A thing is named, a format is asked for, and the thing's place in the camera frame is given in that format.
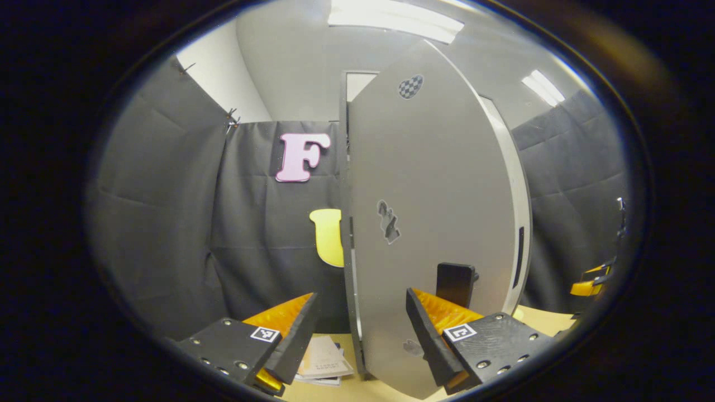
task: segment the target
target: pink letter f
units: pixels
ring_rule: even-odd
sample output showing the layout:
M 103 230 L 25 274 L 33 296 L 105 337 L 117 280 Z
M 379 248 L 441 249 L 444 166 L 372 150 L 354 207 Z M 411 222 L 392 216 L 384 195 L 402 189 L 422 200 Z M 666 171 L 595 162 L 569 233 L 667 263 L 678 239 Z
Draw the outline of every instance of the pink letter f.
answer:
M 283 134 L 280 139 L 285 143 L 285 150 L 283 167 L 275 175 L 279 182 L 307 182 L 310 172 L 303 169 L 303 161 L 307 160 L 310 167 L 316 167 L 320 161 L 320 147 L 330 148 L 327 134 Z M 305 149 L 308 142 L 315 144 Z

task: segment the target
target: door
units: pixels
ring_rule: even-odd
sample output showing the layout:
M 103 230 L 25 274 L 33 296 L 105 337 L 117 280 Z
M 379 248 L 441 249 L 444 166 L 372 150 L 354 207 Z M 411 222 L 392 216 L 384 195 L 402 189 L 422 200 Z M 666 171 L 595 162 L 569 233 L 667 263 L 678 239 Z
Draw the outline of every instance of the door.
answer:
M 479 273 L 470 309 L 513 312 L 531 235 L 521 163 L 493 103 L 427 41 L 370 81 L 346 123 L 352 238 L 342 243 L 365 367 L 425 398 L 438 387 L 415 352 L 405 291 L 434 293 L 439 263 L 470 264 Z

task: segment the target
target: dark gray fabric backdrop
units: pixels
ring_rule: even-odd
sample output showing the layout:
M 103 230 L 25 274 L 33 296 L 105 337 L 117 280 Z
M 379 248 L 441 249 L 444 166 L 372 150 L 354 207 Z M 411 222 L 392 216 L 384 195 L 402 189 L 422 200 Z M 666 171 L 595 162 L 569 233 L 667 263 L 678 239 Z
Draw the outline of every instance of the dark gray fabric backdrop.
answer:
M 618 130 L 592 96 L 579 92 L 512 130 L 531 197 L 531 261 L 521 304 L 582 311 L 570 295 L 581 273 L 611 259 L 621 224 L 616 198 L 631 205 Z
M 206 264 L 224 111 L 175 58 L 129 100 L 87 192 L 97 262 L 160 335 L 183 339 L 227 314 Z
M 278 182 L 284 133 L 326 133 L 331 147 L 307 182 Z M 349 332 L 342 268 L 324 263 L 308 214 L 340 209 L 337 123 L 241 124 L 226 139 L 216 189 L 210 249 L 226 304 L 243 318 L 308 292 L 321 297 L 318 332 Z
M 175 58 L 129 100 L 87 188 L 97 262 L 153 330 L 177 340 L 313 291 L 322 294 L 317 331 L 349 331 L 342 268 L 318 257 L 308 219 L 340 208 L 337 123 L 227 130 L 225 115 Z M 331 137 L 308 182 L 275 180 L 285 132 Z M 512 132 L 533 209 L 521 302 L 579 311 L 587 299 L 570 296 L 571 284 L 613 257 L 615 199 L 631 197 L 618 132 L 585 93 Z

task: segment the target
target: fluorescent light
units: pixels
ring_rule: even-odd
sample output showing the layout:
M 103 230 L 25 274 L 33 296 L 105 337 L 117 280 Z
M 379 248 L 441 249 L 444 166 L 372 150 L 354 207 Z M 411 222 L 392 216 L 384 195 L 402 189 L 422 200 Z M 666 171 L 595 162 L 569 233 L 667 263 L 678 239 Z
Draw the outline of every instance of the fluorescent light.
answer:
M 521 81 L 552 107 L 565 99 L 556 86 L 538 70 L 532 71 Z
M 392 0 L 332 0 L 330 26 L 371 26 L 394 29 L 452 43 L 461 22 L 412 4 Z

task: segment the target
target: checkered sticker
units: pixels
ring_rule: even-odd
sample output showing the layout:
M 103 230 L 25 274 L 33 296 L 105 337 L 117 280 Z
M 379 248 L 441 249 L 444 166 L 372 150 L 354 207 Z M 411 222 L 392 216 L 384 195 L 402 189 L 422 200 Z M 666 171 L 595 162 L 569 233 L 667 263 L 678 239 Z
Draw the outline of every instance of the checkered sticker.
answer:
M 398 93 L 404 99 L 411 99 L 417 92 L 422 88 L 422 82 L 424 78 L 417 74 L 410 79 L 406 79 L 400 83 L 398 87 Z
M 469 338 L 472 335 L 477 335 L 472 327 L 467 324 L 457 325 L 456 327 L 445 329 L 445 333 L 453 342 Z
M 253 331 L 251 338 L 262 340 L 264 342 L 273 342 L 273 340 L 275 339 L 275 337 L 278 336 L 279 333 L 280 331 L 258 327 L 255 331 Z

